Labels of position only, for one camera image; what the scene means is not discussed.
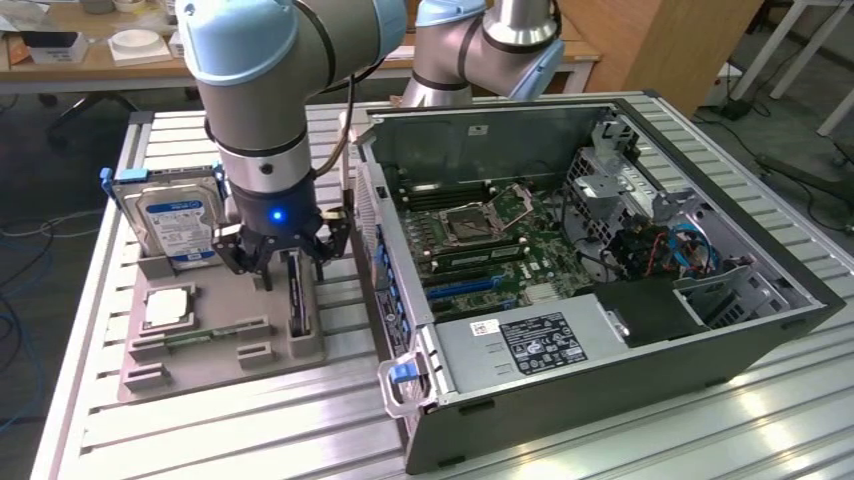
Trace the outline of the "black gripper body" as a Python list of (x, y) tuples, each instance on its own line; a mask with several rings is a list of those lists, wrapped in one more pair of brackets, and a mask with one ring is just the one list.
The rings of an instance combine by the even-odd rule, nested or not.
[(321, 210), (313, 185), (262, 193), (231, 187), (233, 198), (242, 222), (241, 233), (250, 244), (274, 238), (286, 246), (298, 241), (313, 242), (321, 229)]

